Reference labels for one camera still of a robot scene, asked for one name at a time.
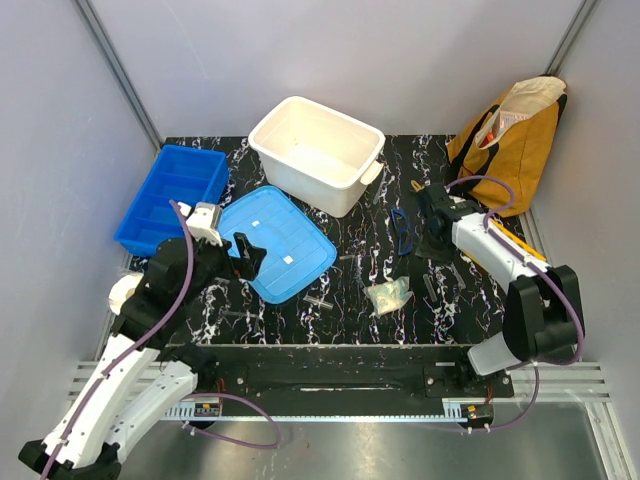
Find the box inside tote bag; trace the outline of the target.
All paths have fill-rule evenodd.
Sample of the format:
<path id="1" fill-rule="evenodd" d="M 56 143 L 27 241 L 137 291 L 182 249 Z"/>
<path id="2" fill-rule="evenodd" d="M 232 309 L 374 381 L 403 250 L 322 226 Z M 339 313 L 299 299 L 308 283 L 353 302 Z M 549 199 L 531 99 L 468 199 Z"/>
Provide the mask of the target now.
<path id="1" fill-rule="evenodd" d="M 530 117 L 530 114 L 501 110 L 497 116 L 497 119 L 493 121 L 491 128 L 488 130 L 480 146 L 485 147 L 489 144 L 494 143 L 513 125 L 528 120 Z"/>

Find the blue safety glasses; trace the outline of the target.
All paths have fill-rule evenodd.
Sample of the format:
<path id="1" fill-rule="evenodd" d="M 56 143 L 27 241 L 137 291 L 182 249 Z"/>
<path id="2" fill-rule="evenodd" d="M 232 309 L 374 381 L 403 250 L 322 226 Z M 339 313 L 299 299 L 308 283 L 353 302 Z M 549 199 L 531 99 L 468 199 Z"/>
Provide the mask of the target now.
<path id="1" fill-rule="evenodd" d="M 413 251 L 413 227 L 409 217 L 401 208 L 390 210 L 391 222 L 397 237 L 397 252 L 399 256 L 409 255 Z"/>

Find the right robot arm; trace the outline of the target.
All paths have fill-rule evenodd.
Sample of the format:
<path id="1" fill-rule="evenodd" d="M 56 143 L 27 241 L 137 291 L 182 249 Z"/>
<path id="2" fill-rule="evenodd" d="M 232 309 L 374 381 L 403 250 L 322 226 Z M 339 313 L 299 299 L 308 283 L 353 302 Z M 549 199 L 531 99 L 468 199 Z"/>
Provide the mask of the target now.
<path id="1" fill-rule="evenodd" d="M 549 265 L 490 213 L 444 185 L 411 186 L 425 218 L 423 254 L 450 263 L 461 252 L 506 293 L 501 330 L 470 348 L 468 363 L 454 373 L 458 390 L 476 396 L 489 386 L 491 374 L 529 361 L 560 364 L 554 355 L 563 349 L 574 351 L 566 363 L 576 361 L 584 340 L 577 274 L 566 265 Z"/>

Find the light blue plastic lid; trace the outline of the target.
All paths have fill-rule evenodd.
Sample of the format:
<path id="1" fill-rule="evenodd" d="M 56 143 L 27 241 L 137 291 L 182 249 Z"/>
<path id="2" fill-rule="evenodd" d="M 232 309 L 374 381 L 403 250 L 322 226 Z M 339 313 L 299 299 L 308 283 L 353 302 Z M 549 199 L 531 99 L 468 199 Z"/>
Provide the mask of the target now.
<path id="1" fill-rule="evenodd" d="M 277 305 L 288 301 L 333 265 L 334 244 L 281 190 L 260 187 L 224 208 L 218 226 L 233 241 L 243 233 L 266 250 L 259 274 L 250 282 L 262 300 Z"/>

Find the white tape roll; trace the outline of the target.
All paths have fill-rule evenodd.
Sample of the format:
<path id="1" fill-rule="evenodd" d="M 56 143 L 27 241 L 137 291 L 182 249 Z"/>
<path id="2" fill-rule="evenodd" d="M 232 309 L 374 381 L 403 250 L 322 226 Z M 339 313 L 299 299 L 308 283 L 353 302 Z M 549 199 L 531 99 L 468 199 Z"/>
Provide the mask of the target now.
<path id="1" fill-rule="evenodd" d="M 124 275 L 111 288 L 108 296 L 109 308 L 114 315 L 121 313 L 124 303 L 135 293 L 143 274 L 133 272 Z"/>

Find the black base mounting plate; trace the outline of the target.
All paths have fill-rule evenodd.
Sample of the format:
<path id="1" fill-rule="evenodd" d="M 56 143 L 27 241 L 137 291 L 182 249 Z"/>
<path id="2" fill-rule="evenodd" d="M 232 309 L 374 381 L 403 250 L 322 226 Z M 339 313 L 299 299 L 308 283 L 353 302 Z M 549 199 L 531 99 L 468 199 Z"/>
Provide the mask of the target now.
<path id="1" fill-rule="evenodd" d="M 339 419 L 445 415 L 444 400 L 511 399 L 504 372 L 480 377 L 467 349 L 435 345 L 324 345 L 168 348 L 199 375 L 198 392 L 222 390 L 272 417 Z"/>

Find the blue divided organizer tray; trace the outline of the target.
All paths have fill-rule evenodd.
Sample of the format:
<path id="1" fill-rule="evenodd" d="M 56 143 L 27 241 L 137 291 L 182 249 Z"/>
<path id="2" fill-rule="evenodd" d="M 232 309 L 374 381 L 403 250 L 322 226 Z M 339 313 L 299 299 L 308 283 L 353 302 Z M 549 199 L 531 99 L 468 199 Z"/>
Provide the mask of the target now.
<path id="1" fill-rule="evenodd" d="M 115 241 L 133 256 L 153 256 L 160 243 L 183 234 L 170 202 L 216 204 L 229 178 L 222 152 L 164 146 L 119 225 Z"/>

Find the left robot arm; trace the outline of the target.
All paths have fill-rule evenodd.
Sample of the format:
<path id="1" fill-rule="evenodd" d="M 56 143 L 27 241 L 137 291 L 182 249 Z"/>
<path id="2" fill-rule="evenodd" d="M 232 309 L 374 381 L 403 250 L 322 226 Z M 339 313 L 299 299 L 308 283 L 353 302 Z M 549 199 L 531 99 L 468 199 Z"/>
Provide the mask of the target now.
<path id="1" fill-rule="evenodd" d="M 165 346 L 184 322 L 185 307 L 213 280 L 258 275 L 266 250 L 243 233 L 233 237 L 219 245 L 191 236 L 159 245 L 70 410 L 49 435 L 22 446 L 24 465 L 43 479 L 115 479 L 166 410 L 214 389 L 214 355 L 193 344 L 171 353 Z"/>

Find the yellow test tube rack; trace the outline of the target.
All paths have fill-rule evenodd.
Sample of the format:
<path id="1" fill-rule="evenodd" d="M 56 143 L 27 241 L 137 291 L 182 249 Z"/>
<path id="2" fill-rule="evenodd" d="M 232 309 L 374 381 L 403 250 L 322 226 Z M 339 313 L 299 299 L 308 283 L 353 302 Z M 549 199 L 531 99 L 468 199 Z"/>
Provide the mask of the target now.
<path id="1" fill-rule="evenodd" d="M 485 223 L 483 214 L 465 216 L 452 228 L 455 246 L 473 261 L 487 267 L 491 262 L 508 262 L 534 259 L 547 263 L 547 259 L 524 240 L 510 232 L 500 222 L 490 218 Z"/>

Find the yellow canvas tote bag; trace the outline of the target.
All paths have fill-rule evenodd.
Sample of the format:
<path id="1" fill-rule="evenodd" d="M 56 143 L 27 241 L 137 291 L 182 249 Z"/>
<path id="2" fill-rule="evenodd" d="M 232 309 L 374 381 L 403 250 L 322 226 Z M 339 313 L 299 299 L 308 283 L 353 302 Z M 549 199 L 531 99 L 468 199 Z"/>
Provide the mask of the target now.
<path id="1" fill-rule="evenodd" d="M 527 211 L 567 103 L 566 89 L 566 83 L 557 77 L 538 76 L 515 83 L 497 97 L 447 145 L 447 180 L 464 180 L 451 192 L 469 194 L 493 209 L 506 205 L 514 195 L 514 203 L 499 215 L 512 217 Z M 481 147 L 501 110 L 531 117 Z"/>

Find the packet of gloves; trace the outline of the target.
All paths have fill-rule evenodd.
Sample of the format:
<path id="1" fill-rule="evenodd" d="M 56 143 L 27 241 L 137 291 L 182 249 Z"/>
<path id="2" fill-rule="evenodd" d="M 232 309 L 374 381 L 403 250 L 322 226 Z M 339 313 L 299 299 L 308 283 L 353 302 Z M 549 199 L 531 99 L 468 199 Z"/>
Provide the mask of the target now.
<path id="1" fill-rule="evenodd" d="M 372 302 L 377 317 L 403 308 L 413 296 L 408 276 L 379 285 L 365 287 L 363 293 Z"/>

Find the white plastic tub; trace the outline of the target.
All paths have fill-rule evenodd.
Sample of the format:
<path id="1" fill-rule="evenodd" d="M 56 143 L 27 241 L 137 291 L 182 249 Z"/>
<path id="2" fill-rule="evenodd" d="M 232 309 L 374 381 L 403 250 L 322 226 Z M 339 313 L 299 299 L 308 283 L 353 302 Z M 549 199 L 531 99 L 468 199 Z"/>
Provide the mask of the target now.
<path id="1" fill-rule="evenodd" d="M 281 101 L 248 136 L 270 184 L 335 218 L 380 174 L 385 141 L 379 129 L 301 96 Z"/>

